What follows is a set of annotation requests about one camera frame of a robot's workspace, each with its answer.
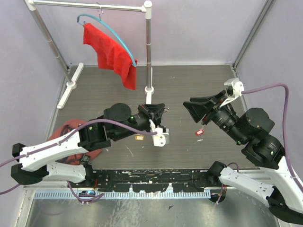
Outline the key with red tag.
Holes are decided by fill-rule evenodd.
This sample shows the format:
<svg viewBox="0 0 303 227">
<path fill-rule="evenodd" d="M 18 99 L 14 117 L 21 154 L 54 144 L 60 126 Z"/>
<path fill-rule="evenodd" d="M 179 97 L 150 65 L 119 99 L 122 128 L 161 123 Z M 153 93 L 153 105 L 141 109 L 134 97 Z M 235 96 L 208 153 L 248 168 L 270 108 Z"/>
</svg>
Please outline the key with red tag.
<svg viewBox="0 0 303 227">
<path fill-rule="evenodd" d="M 204 126 L 203 126 L 203 125 L 199 128 L 199 130 L 197 130 L 197 131 L 195 132 L 195 135 L 196 135 L 196 136 L 200 136 L 200 135 L 202 135 L 202 134 L 204 134 Z"/>
</svg>

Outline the wire keyring with keys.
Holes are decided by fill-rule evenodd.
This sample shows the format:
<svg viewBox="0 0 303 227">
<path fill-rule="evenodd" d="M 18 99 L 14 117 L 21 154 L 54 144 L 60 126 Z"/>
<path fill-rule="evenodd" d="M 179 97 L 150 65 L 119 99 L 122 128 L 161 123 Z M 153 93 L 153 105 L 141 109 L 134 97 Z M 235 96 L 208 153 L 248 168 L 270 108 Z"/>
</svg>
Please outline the wire keyring with keys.
<svg viewBox="0 0 303 227">
<path fill-rule="evenodd" d="M 169 111 L 169 108 L 165 107 L 163 113 L 167 113 L 168 111 Z"/>
</svg>

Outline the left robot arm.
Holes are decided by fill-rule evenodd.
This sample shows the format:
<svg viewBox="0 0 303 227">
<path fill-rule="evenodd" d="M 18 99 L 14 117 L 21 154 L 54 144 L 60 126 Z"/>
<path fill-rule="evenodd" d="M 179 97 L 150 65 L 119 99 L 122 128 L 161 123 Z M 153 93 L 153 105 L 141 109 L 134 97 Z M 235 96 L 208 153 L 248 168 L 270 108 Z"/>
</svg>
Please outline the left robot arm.
<svg viewBox="0 0 303 227">
<path fill-rule="evenodd" d="M 161 125 L 165 104 L 143 104 L 132 114 L 128 105 L 117 103 L 105 109 L 103 115 L 90 120 L 71 132 L 45 143 L 25 146 L 13 145 L 18 164 L 11 167 L 11 177 L 20 185 L 32 185 L 43 180 L 69 181 L 83 187 L 94 184 L 95 176 L 89 164 L 70 165 L 58 160 L 108 148 L 134 134 L 152 136 L 154 146 L 163 147 L 169 133 Z"/>
</svg>

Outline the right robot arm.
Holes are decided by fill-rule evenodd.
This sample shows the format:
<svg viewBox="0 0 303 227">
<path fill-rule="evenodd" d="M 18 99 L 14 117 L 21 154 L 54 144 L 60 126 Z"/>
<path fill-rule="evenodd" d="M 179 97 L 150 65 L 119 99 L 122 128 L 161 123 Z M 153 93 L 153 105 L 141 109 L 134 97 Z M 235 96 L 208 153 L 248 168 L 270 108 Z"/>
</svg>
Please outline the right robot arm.
<svg viewBox="0 0 303 227">
<path fill-rule="evenodd" d="M 266 205 L 278 219 L 303 223 L 303 193 L 287 167 L 286 151 L 281 142 L 270 135 L 275 123 L 262 108 L 251 108 L 238 116 L 230 103 L 225 103 L 225 91 L 207 97 L 192 97 L 183 106 L 194 122 L 203 126 L 214 122 L 238 146 L 254 166 L 263 170 L 273 184 L 263 184 L 215 161 L 207 170 L 212 186 L 225 184 L 249 194 Z"/>
</svg>

